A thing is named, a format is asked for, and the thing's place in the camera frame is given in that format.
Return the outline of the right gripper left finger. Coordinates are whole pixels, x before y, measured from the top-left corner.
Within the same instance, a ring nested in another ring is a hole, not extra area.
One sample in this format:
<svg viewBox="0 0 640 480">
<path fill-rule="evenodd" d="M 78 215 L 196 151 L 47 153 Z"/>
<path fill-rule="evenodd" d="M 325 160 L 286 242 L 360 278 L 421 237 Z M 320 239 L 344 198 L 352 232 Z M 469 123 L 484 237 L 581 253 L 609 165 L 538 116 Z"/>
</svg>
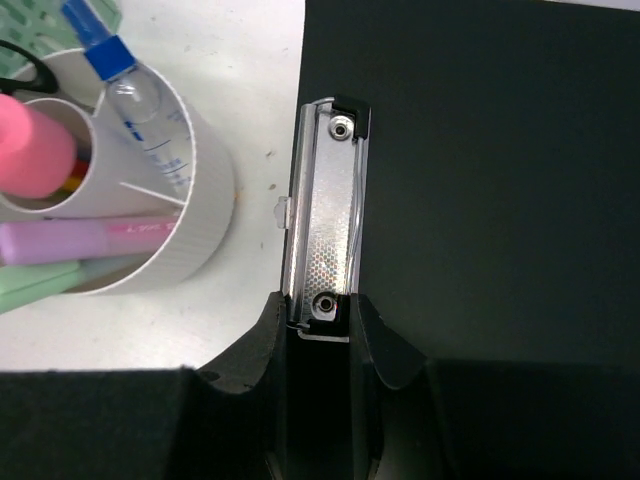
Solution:
<svg viewBox="0 0 640 480">
<path fill-rule="evenodd" d="M 269 371 L 286 302 L 201 368 L 5 372 L 5 479 L 278 479 Z"/>
</svg>

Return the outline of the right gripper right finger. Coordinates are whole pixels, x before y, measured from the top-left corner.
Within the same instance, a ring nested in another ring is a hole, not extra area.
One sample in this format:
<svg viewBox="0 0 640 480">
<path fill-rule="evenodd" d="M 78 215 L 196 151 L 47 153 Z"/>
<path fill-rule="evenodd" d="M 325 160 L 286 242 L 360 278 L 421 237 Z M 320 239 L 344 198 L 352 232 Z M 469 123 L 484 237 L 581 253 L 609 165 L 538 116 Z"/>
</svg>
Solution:
<svg viewBox="0 0 640 480">
<path fill-rule="evenodd" d="M 358 479 L 635 479 L 629 368 L 429 358 L 349 301 Z"/>
</svg>

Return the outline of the purple highlighter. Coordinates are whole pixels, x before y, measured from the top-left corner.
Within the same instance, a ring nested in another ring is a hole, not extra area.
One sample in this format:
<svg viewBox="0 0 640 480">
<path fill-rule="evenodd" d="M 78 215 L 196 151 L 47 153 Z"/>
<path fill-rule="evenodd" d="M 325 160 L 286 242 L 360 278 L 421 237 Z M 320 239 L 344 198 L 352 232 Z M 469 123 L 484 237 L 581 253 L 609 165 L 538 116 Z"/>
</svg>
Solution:
<svg viewBox="0 0 640 480">
<path fill-rule="evenodd" d="M 36 265 L 153 253 L 177 222 L 176 216 L 5 222 L 1 261 Z"/>
</svg>

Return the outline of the black clipboard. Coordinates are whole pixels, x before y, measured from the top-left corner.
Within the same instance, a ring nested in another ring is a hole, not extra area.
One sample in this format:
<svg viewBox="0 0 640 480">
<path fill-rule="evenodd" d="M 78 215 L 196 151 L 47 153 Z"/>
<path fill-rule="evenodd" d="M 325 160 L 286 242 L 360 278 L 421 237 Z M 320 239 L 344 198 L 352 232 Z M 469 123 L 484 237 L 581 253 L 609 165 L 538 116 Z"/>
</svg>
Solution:
<svg viewBox="0 0 640 480">
<path fill-rule="evenodd" d="M 309 1 L 300 102 L 372 110 L 360 290 L 433 358 L 639 363 L 639 14 Z"/>
</svg>

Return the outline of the red pen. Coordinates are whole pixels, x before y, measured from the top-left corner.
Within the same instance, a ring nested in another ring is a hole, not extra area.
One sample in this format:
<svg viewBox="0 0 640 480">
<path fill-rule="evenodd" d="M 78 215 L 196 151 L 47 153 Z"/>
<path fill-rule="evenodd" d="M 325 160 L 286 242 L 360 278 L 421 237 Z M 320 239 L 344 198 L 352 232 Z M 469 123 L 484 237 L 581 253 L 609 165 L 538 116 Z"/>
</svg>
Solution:
<svg viewBox="0 0 640 480">
<path fill-rule="evenodd" d="M 73 177 L 84 178 L 89 170 L 90 163 L 83 159 L 78 159 L 75 162 L 71 175 Z"/>
</svg>

